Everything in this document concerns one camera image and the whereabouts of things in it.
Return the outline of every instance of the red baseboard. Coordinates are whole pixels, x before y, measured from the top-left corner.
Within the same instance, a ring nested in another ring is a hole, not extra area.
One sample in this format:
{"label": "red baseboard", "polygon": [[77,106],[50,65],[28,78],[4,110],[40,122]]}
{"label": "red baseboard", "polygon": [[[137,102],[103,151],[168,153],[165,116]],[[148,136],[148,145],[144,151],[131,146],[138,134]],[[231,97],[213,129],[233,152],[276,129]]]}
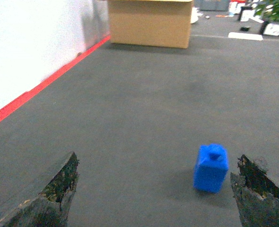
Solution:
{"label": "red baseboard", "polygon": [[69,69],[74,67],[76,64],[78,64],[82,59],[87,57],[89,54],[94,52],[96,49],[98,49],[100,46],[102,46],[105,42],[107,42],[110,39],[110,36],[105,37],[103,40],[101,40],[99,43],[91,47],[89,50],[81,54],[80,56],[76,57],[74,60],[72,60],[67,65],[64,65],[62,68],[60,68],[58,71],[53,73],[50,77],[48,77],[46,80],[44,80],[41,84],[33,88],[32,90],[23,93],[21,96],[13,100],[11,103],[4,106],[2,109],[0,109],[0,122],[4,120],[6,117],[8,117],[10,114],[12,114],[15,110],[17,110],[20,106],[22,106],[24,103],[28,102],[31,98],[33,98],[35,95],[40,93],[43,89],[45,89],[49,84],[54,82],[56,79],[61,77],[64,73],[66,73]]}

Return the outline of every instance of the white wall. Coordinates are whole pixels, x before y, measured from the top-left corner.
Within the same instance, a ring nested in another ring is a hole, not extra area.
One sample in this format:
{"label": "white wall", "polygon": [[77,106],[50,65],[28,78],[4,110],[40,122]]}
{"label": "white wall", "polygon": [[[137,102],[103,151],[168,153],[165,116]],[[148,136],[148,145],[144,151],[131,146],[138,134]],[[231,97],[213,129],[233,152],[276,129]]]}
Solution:
{"label": "white wall", "polygon": [[0,109],[109,33],[107,3],[97,4],[101,11],[93,0],[0,0]]}

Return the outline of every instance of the gray floor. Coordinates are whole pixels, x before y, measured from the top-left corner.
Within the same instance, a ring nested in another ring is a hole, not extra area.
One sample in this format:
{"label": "gray floor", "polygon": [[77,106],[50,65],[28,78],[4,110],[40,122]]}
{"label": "gray floor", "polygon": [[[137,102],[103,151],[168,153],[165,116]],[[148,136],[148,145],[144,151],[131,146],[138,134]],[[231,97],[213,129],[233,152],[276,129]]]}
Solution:
{"label": "gray floor", "polygon": [[220,143],[231,171],[245,153],[279,174],[279,38],[227,39],[214,15],[186,50],[106,43],[2,121],[0,206],[75,151],[70,227],[240,227],[229,176],[197,192],[193,166]]}

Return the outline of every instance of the blue jerry can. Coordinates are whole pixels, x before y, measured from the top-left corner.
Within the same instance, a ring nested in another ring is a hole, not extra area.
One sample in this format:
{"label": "blue jerry can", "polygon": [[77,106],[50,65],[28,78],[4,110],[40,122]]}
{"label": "blue jerry can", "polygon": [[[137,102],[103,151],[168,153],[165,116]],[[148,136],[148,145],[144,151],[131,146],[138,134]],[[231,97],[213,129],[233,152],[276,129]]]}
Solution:
{"label": "blue jerry can", "polygon": [[201,145],[194,168],[194,188],[218,193],[228,172],[228,154],[220,144]]}

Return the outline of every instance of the cardboard box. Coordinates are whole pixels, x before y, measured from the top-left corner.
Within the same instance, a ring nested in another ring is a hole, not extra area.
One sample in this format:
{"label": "cardboard box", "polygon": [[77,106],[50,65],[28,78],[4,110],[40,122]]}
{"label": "cardboard box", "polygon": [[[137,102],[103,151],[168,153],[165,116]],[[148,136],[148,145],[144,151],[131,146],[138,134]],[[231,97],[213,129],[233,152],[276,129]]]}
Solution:
{"label": "cardboard box", "polygon": [[187,48],[193,0],[108,0],[111,42]]}

